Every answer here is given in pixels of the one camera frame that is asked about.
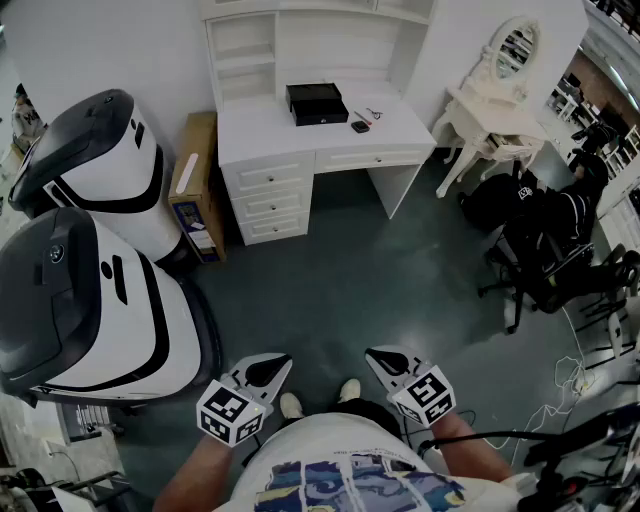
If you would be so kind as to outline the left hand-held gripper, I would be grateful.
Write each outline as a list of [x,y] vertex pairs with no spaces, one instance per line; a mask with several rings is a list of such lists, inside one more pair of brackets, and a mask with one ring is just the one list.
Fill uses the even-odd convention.
[[237,446],[263,427],[271,401],[292,369],[292,357],[263,353],[240,360],[213,380],[196,406],[197,426],[227,446]]

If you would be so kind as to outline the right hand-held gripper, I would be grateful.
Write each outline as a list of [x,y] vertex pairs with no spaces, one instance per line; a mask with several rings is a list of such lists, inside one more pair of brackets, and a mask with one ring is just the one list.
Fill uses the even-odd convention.
[[454,409],[453,387],[444,373],[437,365],[431,367],[414,350],[400,345],[381,345],[368,348],[365,360],[387,391],[416,377],[392,396],[392,403],[406,418],[431,427]]

